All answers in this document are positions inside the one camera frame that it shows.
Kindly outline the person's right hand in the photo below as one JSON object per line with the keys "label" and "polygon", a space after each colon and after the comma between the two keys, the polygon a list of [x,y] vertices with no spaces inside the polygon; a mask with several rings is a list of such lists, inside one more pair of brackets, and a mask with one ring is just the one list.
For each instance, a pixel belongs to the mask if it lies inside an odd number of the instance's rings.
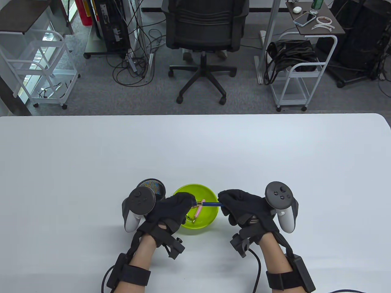
{"label": "person's right hand", "polygon": [[239,226],[241,238],[259,242],[266,233],[279,233],[266,199],[243,190],[224,190],[218,194],[221,211],[231,226]]}

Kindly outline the person's left hand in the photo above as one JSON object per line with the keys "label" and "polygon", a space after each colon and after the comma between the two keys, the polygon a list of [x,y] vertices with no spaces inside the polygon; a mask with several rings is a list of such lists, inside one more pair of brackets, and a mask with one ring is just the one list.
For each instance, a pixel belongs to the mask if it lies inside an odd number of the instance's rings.
{"label": "person's left hand", "polygon": [[136,234],[152,236],[157,247],[175,246],[177,240],[172,235],[185,223],[186,215],[195,203],[194,195],[186,192],[179,192],[158,201],[152,211],[147,214]]}

